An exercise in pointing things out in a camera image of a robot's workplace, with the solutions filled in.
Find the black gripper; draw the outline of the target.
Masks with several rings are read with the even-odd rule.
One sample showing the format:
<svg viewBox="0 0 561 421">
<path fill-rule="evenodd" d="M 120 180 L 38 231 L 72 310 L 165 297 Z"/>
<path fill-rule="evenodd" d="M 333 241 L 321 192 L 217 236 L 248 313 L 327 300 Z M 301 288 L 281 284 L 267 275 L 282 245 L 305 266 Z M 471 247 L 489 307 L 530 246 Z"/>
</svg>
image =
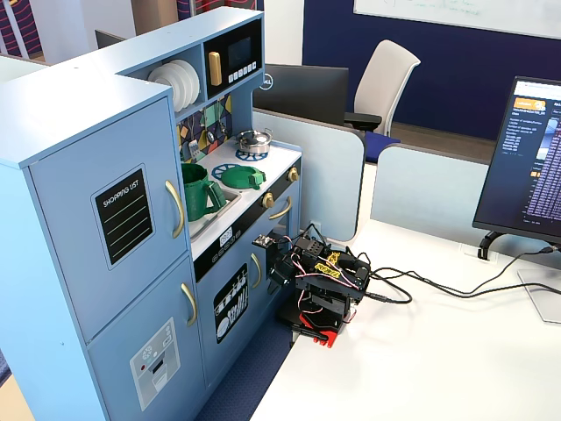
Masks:
<svg viewBox="0 0 561 421">
<path fill-rule="evenodd" d="M 274 295 L 283 285 L 300 274 L 295 265 L 297 258 L 292 256 L 293 247 L 286 239 L 278 239 L 267 249 L 267 294 Z"/>
</svg>

